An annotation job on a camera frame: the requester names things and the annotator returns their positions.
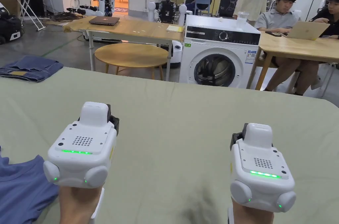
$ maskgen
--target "washing machine control panel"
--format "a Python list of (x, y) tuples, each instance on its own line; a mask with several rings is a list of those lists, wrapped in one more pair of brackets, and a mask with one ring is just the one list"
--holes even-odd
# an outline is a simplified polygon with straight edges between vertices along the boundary
[(188, 26), (186, 38), (259, 45), (260, 34)]

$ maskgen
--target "wooden table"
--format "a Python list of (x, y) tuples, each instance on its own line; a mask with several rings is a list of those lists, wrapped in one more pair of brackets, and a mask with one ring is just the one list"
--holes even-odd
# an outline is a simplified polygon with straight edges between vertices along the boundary
[(152, 68), (152, 79), (155, 79), (154, 68), (159, 67), (160, 79), (163, 80), (161, 65), (166, 64), (167, 53), (153, 45), (118, 43), (100, 47), (94, 55), (106, 64), (106, 73), (109, 65), (116, 66), (115, 75), (118, 74), (119, 67)]
[[(66, 67), (41, 83), (0, 78), (0, 89), (1, 156), (10, 163), (46, 158), (84, 102), (111, 104), (119, 135), (97, 224), (183, 223), (203, 185), (226, 224), (229, 144), (247, 122), (272, 127), (296, 182), (294, 207), (274, 224), (338, 223), (339, 109), (326, 100)], [(59, 218), (56, 200), (37, 224)]]
[(274, 37), (262, 31), (260, 37), (259, 50), (253, 64), (247, 88), (251, 87), (255, 70), (258, 66), (260, 53), (265, 51), (267, 56), (265, 58), (262, 72), (256, 85), (256, 90), (260, 90), (272, 57), (286, 57), (302, 60), (312, 60), (326, 63), (339, 62), (339, 41), (333, 39), (319, 38), (315, 41), (290, 39), (286, 37)]
[(89, 55), (91, 70), (95, 70), (94, 62), (94, 44), (93, 38), (128, 40), (138, 43), (152, 43), (169, 46), (168, 61), (166, 70), (166, 81), (170, 77), (170, 60), (172, 41), (183, 41), (182, 32), (167, 31), (168, 24), (155, 23), (142, 20), (127, 20), (121, 17), (121, 20), (115, 26), (95, 25), (89, 21), (95, 16), (85, 17), (65, 25), (64, 31), (82, 31), (86, 32), (89, 38)]

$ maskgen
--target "washing machine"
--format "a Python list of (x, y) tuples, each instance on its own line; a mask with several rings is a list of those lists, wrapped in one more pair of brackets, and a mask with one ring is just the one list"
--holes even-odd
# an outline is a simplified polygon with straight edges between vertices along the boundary
[(187, 15), (179, 82), (246, 88), (259, 40), (248, 23)]

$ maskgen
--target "blue chair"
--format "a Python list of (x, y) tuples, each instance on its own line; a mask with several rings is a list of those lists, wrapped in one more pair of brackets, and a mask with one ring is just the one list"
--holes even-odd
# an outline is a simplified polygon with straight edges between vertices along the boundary
[[(204, 10), (201, 10), (197, 7), (197, 4), (206, 4), (208, 7)], [(194, 14), (196, 11), (200, 11), (200, 16), (201, 16), (201, 11), (208, 11), (209, 16), (210, 16), (210, 8), (211, 8), (211, 0), (195, 0), (195, 9), (194, 9)]]

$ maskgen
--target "boy in gray shirt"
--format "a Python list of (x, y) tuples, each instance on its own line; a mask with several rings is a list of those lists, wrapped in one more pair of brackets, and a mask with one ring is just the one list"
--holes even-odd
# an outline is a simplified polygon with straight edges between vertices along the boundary
[[(276, 0), (277, 8), (261, 14), (254, 27), (259, 31), (288, 34), (292, 27), (300, 20), (299, 17), (289, 11), (295, 1), (296, 0)], [(272, 63), (278, 67), (278, 70), (269, 81), (265, 91), (273, 91), (273, 89), (286, 81), (295, 71), (298, 71), (301, 73), (297, 81), (295, 95), (302, 96), (317, 78), (319, 62), (273, 57)]]

